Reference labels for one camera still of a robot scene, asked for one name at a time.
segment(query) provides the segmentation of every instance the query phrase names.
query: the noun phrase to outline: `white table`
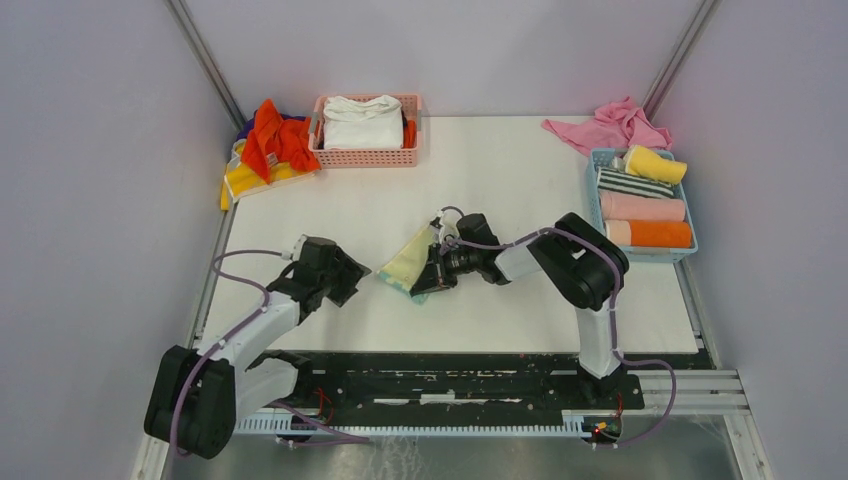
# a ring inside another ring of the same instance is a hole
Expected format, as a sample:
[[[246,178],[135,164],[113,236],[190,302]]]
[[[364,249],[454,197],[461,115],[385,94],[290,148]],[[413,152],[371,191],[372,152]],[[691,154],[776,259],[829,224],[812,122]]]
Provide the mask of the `white table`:
[[[456,205],[482,212],[502,242],[567,212],[588,218],[586,158],[540,124],[543,117],[426,118],[415,168],[327,170],[241,200],[227,251],[290,250],[305,233],[335,240],[375,272],[433,213]],[[581,122],[585,117],[557,120]],[[225,260],[225,271],[267,284],[285,263],[268,256]],[[258,294],[219,280],[204,336],[240,319]],[[631,263],[618,308],[630,353],[693,353],[692,328],[674,268]],[[542,273],[507,286],[479,275],[424,305],[371,275],[342,309],[329,301],[271,348],[354,352],[576,353],[574,309]]]

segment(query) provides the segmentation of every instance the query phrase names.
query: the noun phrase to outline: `white wall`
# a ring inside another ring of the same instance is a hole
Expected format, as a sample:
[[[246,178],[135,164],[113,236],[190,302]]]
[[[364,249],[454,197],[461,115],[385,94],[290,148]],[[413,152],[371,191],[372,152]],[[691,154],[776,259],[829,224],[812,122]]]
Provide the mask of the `white wall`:
[[[848,469],[848,3],[723,2],[657,123],[688,161],[697,287],[778,478]]]
[[[698,0],[188,0],[242,110],[420,92],[431,115],[642,101]]]
[[[0,478],[127,478],[233,129],[162,1],[4,1],[0,52]]]

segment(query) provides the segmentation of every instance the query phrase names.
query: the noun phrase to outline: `light yellow cloth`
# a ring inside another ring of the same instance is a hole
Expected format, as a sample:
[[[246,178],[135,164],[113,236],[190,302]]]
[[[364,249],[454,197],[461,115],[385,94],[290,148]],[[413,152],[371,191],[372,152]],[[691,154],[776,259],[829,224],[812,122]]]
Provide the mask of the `light yellow cloth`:
[[[424,265],[427,263],[427,250],[433,242],[433,230],[429,225],[425,225],[403,247],[403,250],[377,272],[377,278],[409,296],[409,291],[424,270]],[[421,305],[428,296],[429,294],[425,293],[410,296],[410,298]]]
[[[624,155],[625,171],[631,175],[677,185],[686,173],[686,164],[673,162],[641,145],[630,147]]]
[[[298,172],[291,168],[288,162],[278,163],[271,167],[272,182],[270,185],[266,185],[259,175],[254,173],[250,167],[241,163],[238,157],[233,158],[227,165],[227,173],[224,175],[224,181],[221,184],[221,210],[229,210],[233,201],[237,202],[244,196],[288,183],[287,180],[303,177],[308,173],[310,172]]]

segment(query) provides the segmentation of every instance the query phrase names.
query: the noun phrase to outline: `red wire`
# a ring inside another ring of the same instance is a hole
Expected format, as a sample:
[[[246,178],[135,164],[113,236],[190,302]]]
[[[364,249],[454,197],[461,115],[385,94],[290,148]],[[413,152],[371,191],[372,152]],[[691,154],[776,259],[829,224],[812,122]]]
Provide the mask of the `red wire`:
[[[615,411],[615,418],[621,416],[621,412],[624,411],[624,401],[621,399],[621,392],[618,393],[618,410]]]
[[[330,414],[327,416],[327,420],[324,422],[324,425],[329,425],[330,420],[333,419],[333,414],[336,412],[336,409],[333,407],[333,401],[330,400],[330,397],[324,394],[324,389],[321,387],[318,387],[318,389],[315,390],[315,393],[317,393],[319,396],[318,416],[321,416],[321,413],[324,412],[324,400],[326,400],[327,403],[330,405]]]

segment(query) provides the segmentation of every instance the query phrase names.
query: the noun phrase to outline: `red cloth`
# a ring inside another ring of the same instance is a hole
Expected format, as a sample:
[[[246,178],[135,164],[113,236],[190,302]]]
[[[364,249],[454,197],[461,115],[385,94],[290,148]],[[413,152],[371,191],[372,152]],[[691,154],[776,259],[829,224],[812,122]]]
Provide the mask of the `red cloth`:
[[[668,129],[654,128],[645,117],[645,111],[630,97],[598,108],[595,118],[579,125],[545,120],[542,128],[586,156],[593,148],[642,145],[668,150],[672,144]]]
[[[407,120],[406,128],[403,130],[403,148],[415,146],[415,134],[418,133],[415,120]]]
[[[253,130],[247,134],[241,162],[268,184],[271,183],[268,155],[272,153],[278,162],[288,162],[299,172],[320,169],[321,164],[309,151],[309,122],[309,118],[283,120],[274,102],[265,100],[256,111]]]

